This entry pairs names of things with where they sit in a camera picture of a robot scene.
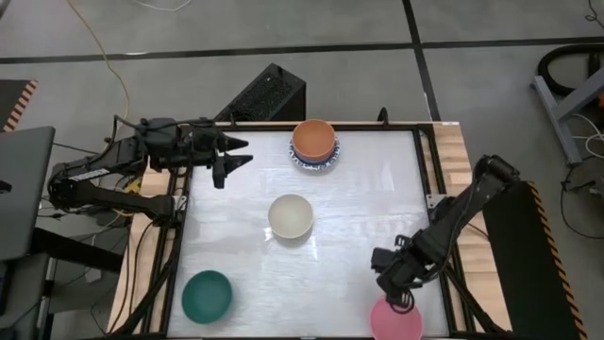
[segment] blue and white plate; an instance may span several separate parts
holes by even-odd
[[[295,154],[294,142],[290,140],[290,158],[292,159],[292,162],[294,162],[296,165],[300,166],[301,168],[303,168],[305,170],[312,170],[312,171],[325,170],[325,169],[329,168],[331,165],[333,165],[333,163],[338,160],[339,156],[340,156],[340,141],[338,141],[338,137],[336,137],[336,143],[335,143],[335,146],[333,147],[333,153],[331,154],[331,156],[329,156],[329,158],[327,158],[325,161],[322,161],[320,163],[313,163],[313,164],[308,163],[306,161],[302,161]]]

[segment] orange bowl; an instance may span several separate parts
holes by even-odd
[[[333,153],[336,132],[326,121],[310,119],[294,129],[295,154],[303,160],[323,161]]]

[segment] yellow cable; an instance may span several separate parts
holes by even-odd
[[[88,22],[86,21],[86,19],[84,19],[84,17],[79,13],[79,11],[77,11],[76,7],[74,6],[74,4],[72,4],[71,0],[66,0],[66,1],[67,1],[67,5],[69,5],[69,7],[72,9],[72,11],[75,13],[75,15],[77,15],[77,17],[82,22],[82,24],[84,24],[84,26],[88,29],[88,31],[91,32],[91,35],[94,38],[94,41],[96,42],[96,45],[98,46],[98,49],[101,50],[101,54],[103,55],[103,60],[107,64],[107,68],[120,81],[120,85],[122,85],[122,89],[124,90],[124,95],[126,97],[126,108],[124,110],[124,116],[122,118],[124,118],[124,120],[127,120],[128,115],[130,114],[130,94],[128,93],[128,89],[126,88],[126,84],[124,83],[124,80],[113,69],[113,67],[111,67],[111,63],[109,62],[109,59],[107,58],[107,53],[105,52],[105,48],[103,48],[103,44],[98,40],[98,38],[96,37],[96,34],[94,34],[94,31],[92,31],[91,26],[88,25]],[[123,126],[123,124],[120,123],[120,125],[117,127],[117,129],[115,131],[116,135],[122,126]],[[125,213],[125,212],[119,211],[117,209],[113,209],[113,211],[122,217],[131,217],[134,215],[134,213]]]

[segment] teal bowl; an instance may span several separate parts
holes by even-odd
[[[223,317],[228,310],[233,292],[222,273],[206,270],[195,274],[182,292],[185,315],[198,324],[209,324]]]

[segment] gray floor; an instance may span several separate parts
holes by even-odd
[[[160,12],[131,1],[74,0],[109,53],[210,50],[331,43],[408,43],[411,34],[397,0],[193,0],[180,12]],[[588,23],[586,1],[411,0],[424,42],[601,36]],[[155,0],[171,7],[176,0]],[[600,2],[594,1],[597,9]],[[13,0],[0,19],[0,57],[97,54],[88,32],[62,0]],[[590,338],[604,338],[604,241],[567,229],[559,206],[564,157],[537,94],[529,87],[540,57],[555,46],[425,50],[443,120],[460,121],[470,159],[499,154],[540,189],[560,253],[574,286]],[[428,121],[422,82],[412,50],[326,52],[264,56],[149,59],[114,62],[131,93],[130,119],[212,117],[268,63],[308,82],[308,116],[374,120],[385,106],[392,118]],[[553,66],[569,85],[584,75],[583,59]],[[0,65],[0,78],[36,78],[40,88],[19,128],[52,125],[60,143],[100,149],[124,97],[103,62]],[[591,131],[578,127],[583,133]],[[81,157],[55,148],[52,162]],[[598,160],[590,166],[598,166]],[[586,233],[604,235],[601,201],[587,195],[566,200],[568,219]],[[40,225],[67,235],[96,230],[84,217]],[[65,270],[65,277],[82,268]],[[76,296],[99,297],[107,284]],[[99,305],[102,316],[109,304]],[[88,309],[58,317],[53,339],[98,335]]]

